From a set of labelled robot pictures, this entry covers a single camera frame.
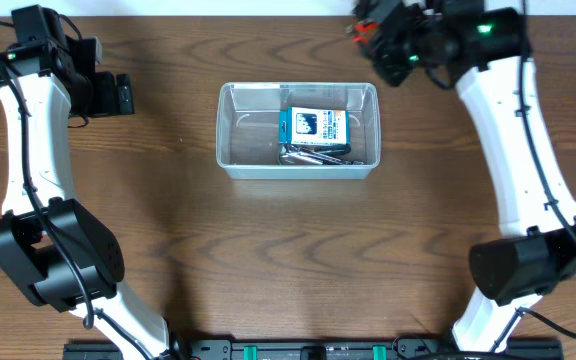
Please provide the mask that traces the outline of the red handled pliers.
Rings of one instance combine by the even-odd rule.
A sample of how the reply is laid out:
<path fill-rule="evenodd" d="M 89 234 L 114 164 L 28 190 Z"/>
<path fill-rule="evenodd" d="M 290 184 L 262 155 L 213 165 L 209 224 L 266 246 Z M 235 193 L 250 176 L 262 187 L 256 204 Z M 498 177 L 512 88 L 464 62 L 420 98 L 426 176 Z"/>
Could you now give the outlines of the red handled pliers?
<path fill-rule="evenodd" d="M 352 41 L 360 46 L 367 46 L 370 38 L 377 31 L 378 26 L 372 19 L 358 20 L 346 27 L 346 33 L 352 37 Z"/>

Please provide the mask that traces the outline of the small steel hammer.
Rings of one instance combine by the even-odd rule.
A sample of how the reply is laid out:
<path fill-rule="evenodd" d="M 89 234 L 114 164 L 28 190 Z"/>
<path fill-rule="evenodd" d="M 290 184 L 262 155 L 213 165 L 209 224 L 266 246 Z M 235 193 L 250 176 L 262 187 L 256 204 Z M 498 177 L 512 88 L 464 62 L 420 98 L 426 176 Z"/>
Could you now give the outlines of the small steel hammer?
<path fill-rule="evenodd" d="M 305 145 L 294 145 L 294 144 L 284 144 L 279 151 L 278 162 L 281 165 L 321 165 L 311 163 L 306 160 L 301 160 L 286 156 L 288 151 L 306 150 L 308 152 L 317 152 L 320 154 L 336 157 L 342 159 L 343 155 L 347 155 L 351 151 L 349 145 L 334 145 L 334 146 L 305 146 Z"/>

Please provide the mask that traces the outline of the clear plastic storage box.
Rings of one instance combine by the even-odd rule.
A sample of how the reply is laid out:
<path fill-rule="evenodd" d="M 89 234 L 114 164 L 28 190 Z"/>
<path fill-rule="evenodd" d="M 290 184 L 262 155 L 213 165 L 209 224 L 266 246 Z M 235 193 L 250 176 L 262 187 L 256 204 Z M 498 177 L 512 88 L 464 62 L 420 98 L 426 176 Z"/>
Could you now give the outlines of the clear plastic storage box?
<path fill-rule="evenodd" d="M 281 165 L 279 114 L 289 107 L 345 110 L 351 151 L 363 165 Z M 363 179 L 380 162 L 377 90 L 370 83 L 229 82 L 219 95 L 217 163 L 233 179 Z"/>

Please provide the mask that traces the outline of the blue white cardboard box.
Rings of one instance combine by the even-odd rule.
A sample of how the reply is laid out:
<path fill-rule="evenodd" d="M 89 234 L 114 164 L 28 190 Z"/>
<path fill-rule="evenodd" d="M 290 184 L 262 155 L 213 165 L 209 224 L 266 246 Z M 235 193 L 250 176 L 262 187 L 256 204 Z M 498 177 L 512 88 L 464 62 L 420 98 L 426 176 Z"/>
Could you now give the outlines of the blue white cardboard box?
<path fill-rule="evenodd" d="M 349 145 L 349 116 L 345 110 L 289 107 L 279 114 L 280 144 L 303 146 Z"/>

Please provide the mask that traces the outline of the silver combination wrench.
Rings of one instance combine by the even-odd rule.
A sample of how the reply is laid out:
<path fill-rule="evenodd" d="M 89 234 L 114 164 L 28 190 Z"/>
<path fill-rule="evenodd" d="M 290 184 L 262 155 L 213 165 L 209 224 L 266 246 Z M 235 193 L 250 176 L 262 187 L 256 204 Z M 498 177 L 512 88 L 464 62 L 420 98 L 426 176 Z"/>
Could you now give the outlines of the silver combination wrench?
<path fill-rule="evenodd" d="M 343 160 L 317 152 L 308 152 L 306 150 L 288 151 L 286 156 L 321 165 L 363 165 L 361 161 Z"/>

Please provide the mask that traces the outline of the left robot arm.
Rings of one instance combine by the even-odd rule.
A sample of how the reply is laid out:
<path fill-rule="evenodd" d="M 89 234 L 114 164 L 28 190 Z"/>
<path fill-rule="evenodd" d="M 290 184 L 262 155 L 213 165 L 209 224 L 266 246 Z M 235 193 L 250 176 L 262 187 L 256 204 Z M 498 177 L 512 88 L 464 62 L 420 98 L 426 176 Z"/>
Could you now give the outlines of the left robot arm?
<path fill-rule="evenodd" d="M 129 287 L 114 234 L 78 200 L 69 122 L 130 115 L 130 79 L 99 70 L 94 37 L 67 35 L 68 17 L 15 9 L 16 40 L 0 52 L 8 181 L 0 216 L 0 268 L 35 306 L 79 317 L 122 359 L 178 359 L 164 317 Z"/>

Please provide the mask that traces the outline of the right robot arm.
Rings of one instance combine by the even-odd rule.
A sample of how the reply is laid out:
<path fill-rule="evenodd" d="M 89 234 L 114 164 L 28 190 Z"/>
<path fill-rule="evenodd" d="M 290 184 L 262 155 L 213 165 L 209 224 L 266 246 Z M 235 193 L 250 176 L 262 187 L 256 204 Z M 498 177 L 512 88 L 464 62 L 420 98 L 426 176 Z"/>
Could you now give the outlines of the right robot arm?
<path fill-rule="evenodd" d="M 576 201 L 543 120 L 525 8 L 481 1 L 364 0 L 355 43 L 399 86 L 416 69 L 455 91 L 477 131 L 496 196 L 500 238 L 475 245 L 475 284 L 450 331 L 450 354 L 519 357 L 510 335 L 559 283 L 576 274 Z"/>

